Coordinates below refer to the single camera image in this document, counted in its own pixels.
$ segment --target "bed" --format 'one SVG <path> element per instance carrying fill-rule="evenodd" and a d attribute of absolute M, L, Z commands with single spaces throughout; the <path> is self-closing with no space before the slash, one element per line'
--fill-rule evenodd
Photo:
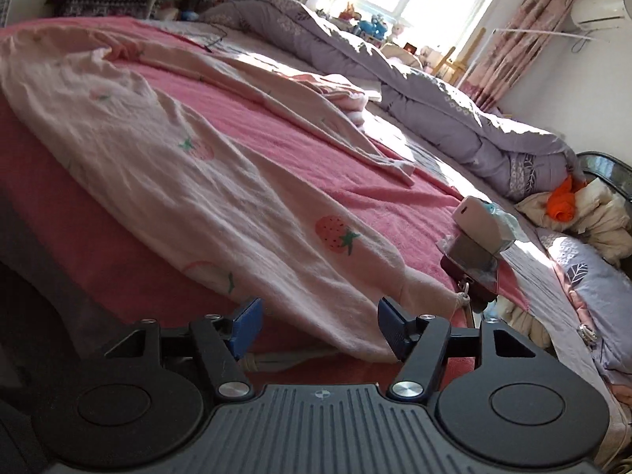
<path fill-rule="evenodd" d="M 259 62 L 318 72 L 254 35 L 202 23 L 48 20 L 9 28 L 1 36 L 53 23 L 124 31 L 197 52 L 201 49 L 195 43 L 199 43 L 252 56 Z M 441 253 L 435 243 L 454 233 L 451 212 L 460 197 L 489 199 L 516 215 L 531 242 L 517 243 L 504 253 L 516 277 L 515 282 L 505 284 L 504 292 L 523 302 L 549 332 L 558 359 L 608 402 L 611 424 L 598 463 L 607 464 L 630 441 L 629 412 L 599 377 L 576 332 L 577 316 L 532 226 L 482 180 L 372 103 L 364 114 L 365 132 L 385 150 L 417 164 L 412 188 L 392 190 L 393 180 L 379 170 L 356 162 L 235 94 L 133 59 L 118 60 L 116 64 L 132 69 L 151 87 L 192 107 L 224 134 L 310 182 L 388 238 L 407 265 L 428 273 L 446 287 L 454 288 L 454 284 L 439 266 Z M 125 324 L 141 318 L 153 317 L 164 326 L 180 326 L 200 315 L 227 313 L 234 308 L 227 297 L 174 269 L 107 213 L 28 132 L 5 98 L 0 101 L 0 115 L 5 144 L 0 152 L 0 213 L 4 223 L 0 230 L 0 261 L 26 278 L 55 306 L 82 356 L 114 337 Z M 454 314 L 453 324 L 465 324 L 462 311 Z M 279 365 L 292 366 L 298 361 L 291 354 L 276 356 L 279 351 L 305 350 L 310 353 L 298 359 L 305 360 L 310 354 L 315 358 L 280 372 L 256 372 L 277 371 Z M 393 364 L 334 355 L 322 341 L 273 316 L 266 317 L 255 353 L 248 368 L 258 384 L 380 382 L 385 386 L 398 370 Z M 453 359 L 444 382 L 471 368 L 470 359 Z"/>

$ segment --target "air conditioner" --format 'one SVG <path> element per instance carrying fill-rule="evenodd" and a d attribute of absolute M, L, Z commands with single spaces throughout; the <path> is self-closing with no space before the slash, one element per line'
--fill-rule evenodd
<path fill-rule="evenodd" d="M 577 0 L 571 18 L 586 32 L 632 26 L 632 0 Z"/>

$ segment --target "gray ribbed plate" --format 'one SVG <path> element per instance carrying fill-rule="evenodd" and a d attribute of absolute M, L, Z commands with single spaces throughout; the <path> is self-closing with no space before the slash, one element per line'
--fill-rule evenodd
<path fill-rule="evenodd" d="M 50 474 L 81 471 L 56 465 Z M 217 408 L 191 446 L 134 474 L 497 474 L 439 433 L 425 408 L 375 385 L 268 386 Z M 585 463 L 565 473 L 596 474 Z"/>

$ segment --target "dark floor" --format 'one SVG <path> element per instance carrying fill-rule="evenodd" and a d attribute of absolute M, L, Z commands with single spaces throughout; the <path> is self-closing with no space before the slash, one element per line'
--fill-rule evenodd
<path fill-rule="evenodd" d="M 0 263 L 0 344 L 24 385 L 47 384 L 77 353 L 53 306 Z"/>

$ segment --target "smartphone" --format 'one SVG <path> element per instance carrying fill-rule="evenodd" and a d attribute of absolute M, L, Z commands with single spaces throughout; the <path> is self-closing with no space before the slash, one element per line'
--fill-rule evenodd
<path fill-rule="evenodd" d="M 498 297 L 498 259 L 461 233 L 448 247 L 441 267 L 456 282 L 470 282 L 470 297 L 490 303 Z"/>

